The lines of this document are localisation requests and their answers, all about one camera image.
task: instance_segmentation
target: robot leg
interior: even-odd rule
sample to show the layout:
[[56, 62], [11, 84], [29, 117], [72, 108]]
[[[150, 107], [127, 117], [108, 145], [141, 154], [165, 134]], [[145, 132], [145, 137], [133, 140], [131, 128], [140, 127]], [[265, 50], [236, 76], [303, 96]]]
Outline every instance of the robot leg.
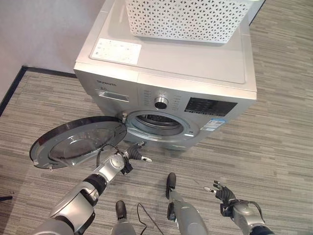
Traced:
[[123, 201], [118, 201], [115, 204], [117, 215], [117, 223], [112, 228], [112, 235], [136, 235], [135, 229], [132, 224], [127, 221], [126, 206]]
[[122, 218], [112, 228], [111, 235], [136, 235], [136, 232], [132, 224]]
[[175, 191], [176, 175], [170, 173], [167, 178], [166, 196], [170, 200], [167, 218], [177, 222], [181, 235], [208, 235], [207, 228], [199, 212], [191, 204], [185, 202]]

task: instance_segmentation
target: machine top surface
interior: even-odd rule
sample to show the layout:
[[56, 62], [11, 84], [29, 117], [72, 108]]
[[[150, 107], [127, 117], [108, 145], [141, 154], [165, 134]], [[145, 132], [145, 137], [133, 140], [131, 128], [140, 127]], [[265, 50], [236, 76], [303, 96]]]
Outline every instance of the machine top surface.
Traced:
[[76, 62], [256, 91], [245, 20], [227, 44], [136, 37], [123, 0], [105, 2]]

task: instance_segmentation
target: white label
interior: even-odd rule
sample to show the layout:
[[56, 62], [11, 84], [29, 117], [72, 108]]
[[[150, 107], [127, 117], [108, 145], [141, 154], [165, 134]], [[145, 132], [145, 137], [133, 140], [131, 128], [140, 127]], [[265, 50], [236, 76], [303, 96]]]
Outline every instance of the white label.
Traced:
[[201, 130], [204, 130], [204, 131], [215, 131], [215, 129], [219, 128], [225, 122], [226, 121], [224, 119], [213, 118], [206, 125], [204, 125], [203, 128], [201, 128]]
[[202, 127], [200, 130], [203, 130], [203, 131], [215, 131], [214, 128], [205, 128], [205, 127]]
[[140, 50], [140, 44], [99, 38], [91, 57], [92, 59], [136, 65]]

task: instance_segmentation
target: laundry basket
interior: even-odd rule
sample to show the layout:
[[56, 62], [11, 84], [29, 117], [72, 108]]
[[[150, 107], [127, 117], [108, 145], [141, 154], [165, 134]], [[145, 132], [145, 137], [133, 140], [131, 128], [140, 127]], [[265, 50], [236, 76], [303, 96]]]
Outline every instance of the laundry basket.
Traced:
[[227, 43], [256, 0], [125, 0], [135, 36]]

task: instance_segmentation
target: front-loading washing machine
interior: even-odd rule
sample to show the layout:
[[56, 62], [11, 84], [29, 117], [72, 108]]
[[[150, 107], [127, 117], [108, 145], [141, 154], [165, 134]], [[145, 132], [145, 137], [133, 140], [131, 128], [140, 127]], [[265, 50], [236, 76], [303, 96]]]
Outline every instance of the front-loading washing machine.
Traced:
[[30, 150], [37, 167], [75, 165], [121, 140], [185, 150], [257, 94], [247, 19], [223, 45], [141, 38], [130, 33], [123, 0], [105, 1], [74, 70], [104, 116], [41, 136]]

